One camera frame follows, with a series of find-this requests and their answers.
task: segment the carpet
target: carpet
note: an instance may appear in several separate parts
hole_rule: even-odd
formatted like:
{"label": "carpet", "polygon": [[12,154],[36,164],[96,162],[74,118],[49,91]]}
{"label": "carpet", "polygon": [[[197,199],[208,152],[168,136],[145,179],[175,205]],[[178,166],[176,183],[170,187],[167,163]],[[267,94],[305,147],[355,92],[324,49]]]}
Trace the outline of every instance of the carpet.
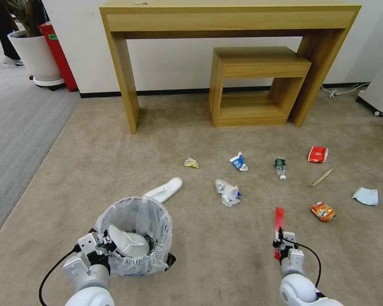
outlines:
{"label": "carpet", "polygon": [[37,87],[25,67],[3,59],[0,44],[0,228],[80,101]]}
{"label": "carpet", "polygon": [[[324,294],[344,305],[383,305],[383,117],[354,98],[321,92],[301,128],[214,128],[207,95],[139,97],[133,136],[120,98],[83,99],[0,232],[0,305],[38,305],[44,275],[109,205],[174,176],[184,184],[165,207],[177,261],[167,272],[113,277],[116,305],[283,305],[271,244],[276,206],[285,209],[285,229],[320,256]],[[329,147],[326,163],[306,161],[314,145]],[[229,162],[238,151],[246,172]],[[183,166],[189,156],[200,169]],[[277,157],[286,159],[286,181],[275,172]],[[219,178],[238,185],[237,206],[221,204]],[[380,204],[351,199],[359,187],[377,188]],[[318,201],[336,210],[331,222],[311,212]],[[317,261],[304,252],[315,281]],[[72,294],[59,267],[44,299],[64,305]]]}

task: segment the person's leg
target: person's leg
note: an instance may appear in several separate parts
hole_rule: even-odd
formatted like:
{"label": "person's leg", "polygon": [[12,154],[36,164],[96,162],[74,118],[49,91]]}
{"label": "person's leg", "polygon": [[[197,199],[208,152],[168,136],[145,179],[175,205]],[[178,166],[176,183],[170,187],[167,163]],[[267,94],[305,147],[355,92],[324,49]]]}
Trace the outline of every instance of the person's leg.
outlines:
{"label": "person's leg", "polygon": [[0,3],[0,42],[3,47],[4,55],[12,60],[19,60],[20,57],[7,37],[8,34],[14,31],[10,18],[9,11]]}

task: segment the sneaker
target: sneaker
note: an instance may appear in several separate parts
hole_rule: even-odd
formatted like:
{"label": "sneaker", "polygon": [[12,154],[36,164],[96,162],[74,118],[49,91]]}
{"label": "sneaker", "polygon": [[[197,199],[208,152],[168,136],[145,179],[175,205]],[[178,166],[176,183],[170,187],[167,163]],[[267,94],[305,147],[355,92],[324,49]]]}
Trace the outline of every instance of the sneaker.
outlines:
{"label": "sneaker", "polygon": [[16,65],[16,66],[24,66],[24,63],[20,59],[12,59],[10,57],[5,56],[3,64],[6,65]]}

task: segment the wooden side table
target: wooden side table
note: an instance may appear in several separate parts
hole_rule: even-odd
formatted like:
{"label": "wooden side table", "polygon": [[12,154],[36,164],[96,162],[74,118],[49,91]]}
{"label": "wooden side table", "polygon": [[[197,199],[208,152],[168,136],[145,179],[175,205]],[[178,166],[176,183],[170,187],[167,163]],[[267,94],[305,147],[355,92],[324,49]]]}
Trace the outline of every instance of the wooden side table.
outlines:
{"label": "wooden side table", "polygon": [[298,54],[312,66],[290,114],[300,127],[360,7],[340,0],[111,0],[100,13],[131,133],[139,103],[127,40],[301,36]]}
{"label": "wooden side table", "polygon": [[[214,48],[209,108],[215,126],[283,125],[311,62],[287,47]],[[223,95],[225,79],[273,77],[269,93]]]}

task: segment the black cable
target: black cable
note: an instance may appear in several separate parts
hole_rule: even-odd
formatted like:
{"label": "black cable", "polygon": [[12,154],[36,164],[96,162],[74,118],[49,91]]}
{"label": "black cable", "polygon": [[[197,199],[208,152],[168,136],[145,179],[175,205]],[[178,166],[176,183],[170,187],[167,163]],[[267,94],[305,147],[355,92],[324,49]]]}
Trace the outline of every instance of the black cable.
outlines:
{"label": "black cable", "polygon": [[43,278],[43,281],[41,282],[40,289],[38,289],[38,299],[40,300],[40,303],[42,306],[48,306],[44,300],[43,300],[43,287],[45,282],[47,281],[47,278],[50,276],[50,274],[55,270],[55,268],[63,262],[69,255],[71,255],[74,252],[79,252],[80,251],[80,246],[76,244],[74,248],[69,251],[67,254],[65,254],[52,268],[51,270],[48,271],[47,275]]}
{"label": "black cable", "polygon": [[309,248],[309,247],[307,247],[307,246],[305,246],[305,245],[303,245],[303,244],[299,244],[299,243],[297,243],[297,242],[293,242],[293,241],[290,241],[290,240],[285,239],[285,238],[282,238],[282,239],[285,240],[285,241],[287,241],[287,242],[290,242],[290,243],[292,243],[292,244],[294,244],[294,245],[297,245],[297,246],[300,246],[300,247],[304,247],[305,249],[311,251],[312,254],[315,255],[316,259],[318,260],[318,265],[319,265],[318,278],[316,279],[316,283],[315,283],[315,288],[318,288],[319,280],[320,280],[320,274],[321,274],[321,272],[322,272],[322,264],[320,263],[320,259],[319,259],[318,254],[316,254],[316,253],[314,252],[314,250],[312,250],[311,248]]}

